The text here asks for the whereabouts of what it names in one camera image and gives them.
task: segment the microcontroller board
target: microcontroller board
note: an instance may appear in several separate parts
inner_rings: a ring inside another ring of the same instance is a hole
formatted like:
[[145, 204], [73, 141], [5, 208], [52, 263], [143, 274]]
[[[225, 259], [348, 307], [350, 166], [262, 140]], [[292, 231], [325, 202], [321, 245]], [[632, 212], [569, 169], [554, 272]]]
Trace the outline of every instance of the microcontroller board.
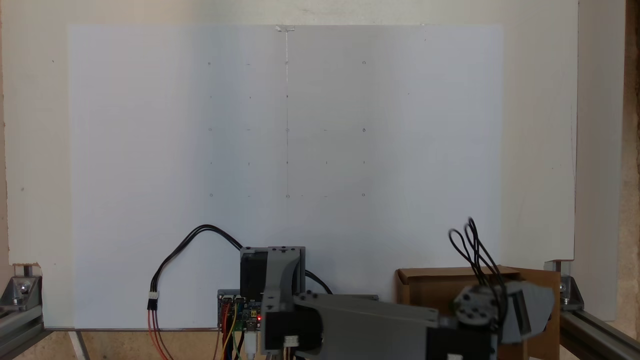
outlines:
[[262, 316], [262, 302], [240, 296], [240, 290], [218, 290], [218, 328], [224, 321], [231, 326], [237, 309], [234, 331], [258, 331]]

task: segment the white board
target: white board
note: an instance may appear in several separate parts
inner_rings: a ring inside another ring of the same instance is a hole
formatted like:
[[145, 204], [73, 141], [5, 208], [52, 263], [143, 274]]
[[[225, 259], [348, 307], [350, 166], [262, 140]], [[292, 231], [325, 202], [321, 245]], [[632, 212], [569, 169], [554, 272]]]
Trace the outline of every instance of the white board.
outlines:
[[[446, 233], [468, 215], [500, 261], [499, 26], [69, 34], [77, 328], [144, 328], [153, 273], [202, 223], [306, 246], [335, 292], [383, 300], [396, 268], [463, 265]], [[162, 326], [215, 326], [238, 280], [200, 235], [163, 272]]]

